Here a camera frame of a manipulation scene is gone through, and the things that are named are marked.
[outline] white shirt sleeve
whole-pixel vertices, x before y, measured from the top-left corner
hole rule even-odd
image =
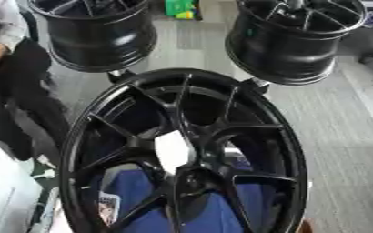
[[[27,25],[15,0],[0,0],[0,44],[10,53],[24,39]]]

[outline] white foam block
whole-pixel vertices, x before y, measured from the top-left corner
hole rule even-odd
[[[176,130],[157,137],[156,154],[164,170],[174,176],[176,169],[188,162],[189,146],[181,133]]]

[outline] black pants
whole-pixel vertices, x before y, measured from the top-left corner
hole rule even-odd
[[[20,160],[32,157],[32,139],[5,109],[9,97],[54,139],[57,147],[63,145],[69,130],[58,102],[40,85],[40,76],[50,65],[49,54],[29,39],[0,61],[0,141]]]

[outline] blue fabric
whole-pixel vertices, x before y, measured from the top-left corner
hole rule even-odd
[[[265,203],[269,202],[270,197],[263,198],[260,185],[239,185],[237,188],[253,228],[259,229],[268,209]],[[152,186],[141,170],[123,171],[105,192],[121,197],[119,214],[123,216],[151,194]],[[156,209],[135,220],[123,232],[170,233],[170,226],[162,212]],[[218,194],[211,194],[205,210],[199,217],[186,223],[182,232],[240,233],[243,230],[227,202]]]

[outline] floor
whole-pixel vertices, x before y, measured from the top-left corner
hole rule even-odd
[[[156,49],[132,70],[195,67],[249,78],[233,66],[224,49],[236,4],[205,0],[202,9],[200,23],[156,18]],[[45,23],[38,20],[46,46]],[[272,85],[268,94],[302,142],[313,182],[307,218],[317,233],[373,233],[373,61],[366,66],[356,62],[361,52],[371,50],[373,29],[359,29],[342,41],[337,67],[326,80],[310,86]],[[57,82],[54,93],[69,107],[70,122],[110,86],[104,74],[78,73],[57,63],[51,72]],[[55,151],[45,133],[19,118],[39,141],[38,151],[52,157]]]

